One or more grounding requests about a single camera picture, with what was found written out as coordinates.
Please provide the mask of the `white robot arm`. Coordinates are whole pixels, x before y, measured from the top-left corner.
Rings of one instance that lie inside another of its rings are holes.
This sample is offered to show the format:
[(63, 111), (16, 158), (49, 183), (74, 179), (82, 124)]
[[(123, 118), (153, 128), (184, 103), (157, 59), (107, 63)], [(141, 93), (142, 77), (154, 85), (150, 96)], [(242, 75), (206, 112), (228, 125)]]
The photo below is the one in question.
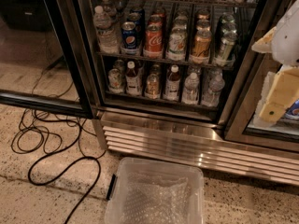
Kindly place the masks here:
[(267, 73), (253, 117), (256, 127), (268, 128), (299, 99), (299, 0), (251, 49), (271, 54), (282, 65), (276, 73)]

